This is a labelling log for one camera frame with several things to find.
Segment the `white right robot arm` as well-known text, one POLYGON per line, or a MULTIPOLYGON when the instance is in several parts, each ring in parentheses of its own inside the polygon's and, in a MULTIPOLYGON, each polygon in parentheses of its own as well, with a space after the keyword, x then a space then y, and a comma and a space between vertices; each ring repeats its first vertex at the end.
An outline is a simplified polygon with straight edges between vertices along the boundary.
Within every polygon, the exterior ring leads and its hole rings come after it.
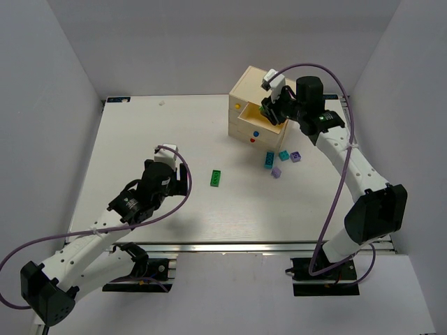
POLYGON ((344 227, 327 242, 318 239, 309 275, 325 274, 364 245, 400 230, 408 198, 405 187, 382 177, 356 146, 352 125, 326 109, 322 81, 314 76, 300 77, 292 89, 283 75, 269 70, 261 86, 270 92, 261 102, 261 114, 274 126, 297 122, 338 171, 339 187, 347 187, 353 200, 344 227))

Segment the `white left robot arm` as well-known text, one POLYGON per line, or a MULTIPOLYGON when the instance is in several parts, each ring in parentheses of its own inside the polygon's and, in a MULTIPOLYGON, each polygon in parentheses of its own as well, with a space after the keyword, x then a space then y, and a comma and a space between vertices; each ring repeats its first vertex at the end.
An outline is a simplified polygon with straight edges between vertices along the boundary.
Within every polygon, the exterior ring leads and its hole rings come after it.
POLYGON ((188 165, 148 159, 140 179, 129 182, 90 227, 59 252, 20 271, 21 295, 47 327, 59 324, 90 292, 118 278, 139 278, 148 256, 133 242, 102 258, 103 252, 159 209, 170 196, 190 194, 188 165))

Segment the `purple lego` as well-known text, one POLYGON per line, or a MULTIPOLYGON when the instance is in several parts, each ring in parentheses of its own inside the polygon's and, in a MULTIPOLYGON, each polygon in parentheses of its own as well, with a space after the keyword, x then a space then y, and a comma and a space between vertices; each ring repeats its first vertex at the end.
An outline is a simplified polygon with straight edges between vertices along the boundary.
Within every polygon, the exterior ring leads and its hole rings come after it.
POLYGON ((290 153, 290 159, 294 162, 297 163, 299 161, 301 161, 302 157, 300 155, 300 153, 298 151, 294 151, 290 153))

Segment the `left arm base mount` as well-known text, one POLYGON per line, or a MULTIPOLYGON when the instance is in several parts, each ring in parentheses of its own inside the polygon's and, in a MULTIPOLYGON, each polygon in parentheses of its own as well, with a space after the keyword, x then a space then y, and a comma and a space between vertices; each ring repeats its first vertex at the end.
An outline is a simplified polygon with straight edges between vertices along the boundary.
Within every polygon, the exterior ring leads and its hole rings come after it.
POLYGON ((174 258, 147 256, 147 265, 133 271, 128 279, 115 279, 102 287, 103 292, 169 293, 175 278, 174 258))

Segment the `dark green long lego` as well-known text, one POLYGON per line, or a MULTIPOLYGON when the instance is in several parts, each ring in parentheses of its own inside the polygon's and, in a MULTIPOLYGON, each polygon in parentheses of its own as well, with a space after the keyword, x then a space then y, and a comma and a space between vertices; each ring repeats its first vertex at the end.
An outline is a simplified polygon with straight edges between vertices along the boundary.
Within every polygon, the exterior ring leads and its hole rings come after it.
POLYGON ((210 179, 210 186, 211 187, 218 187, 221 180, 221 171, 220 170, 213 170, 211 179, 210 179))

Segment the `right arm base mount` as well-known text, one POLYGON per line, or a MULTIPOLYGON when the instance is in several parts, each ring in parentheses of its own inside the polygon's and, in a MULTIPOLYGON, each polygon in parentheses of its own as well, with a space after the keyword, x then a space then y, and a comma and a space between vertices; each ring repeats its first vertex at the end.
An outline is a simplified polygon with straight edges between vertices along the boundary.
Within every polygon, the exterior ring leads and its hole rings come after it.
POLYGON ((309 273, 311 260, 291 258, 291 267, 285 270, 285 274, 292 278, 295 297, 344 297, 360 294, 352 260, 315 276, 309 273))

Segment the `cream wooden drawer cabinet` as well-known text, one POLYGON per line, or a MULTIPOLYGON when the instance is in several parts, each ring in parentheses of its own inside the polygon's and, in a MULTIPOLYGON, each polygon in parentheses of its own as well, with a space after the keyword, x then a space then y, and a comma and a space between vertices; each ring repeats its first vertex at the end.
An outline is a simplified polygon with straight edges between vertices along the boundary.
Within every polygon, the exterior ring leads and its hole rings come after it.
POLYGON ((269 93, 261 88, 266 70, 249 66, 228 95, 228 135, 265 151, 280 151, 287 134, 285 122, 273 126, 261 114, 261 101, 269 93))

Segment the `lilac lego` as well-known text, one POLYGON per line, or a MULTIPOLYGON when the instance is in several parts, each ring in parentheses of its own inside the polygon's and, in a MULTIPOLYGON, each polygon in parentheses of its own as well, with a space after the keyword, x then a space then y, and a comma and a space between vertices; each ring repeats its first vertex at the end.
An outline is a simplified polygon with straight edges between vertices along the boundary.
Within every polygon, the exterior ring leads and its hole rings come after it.
POLYGON ((278 179, 281 176, 281 170, 278 167, 273 167, 272 171, 271 171, 271 175, 275 178, 278 179))

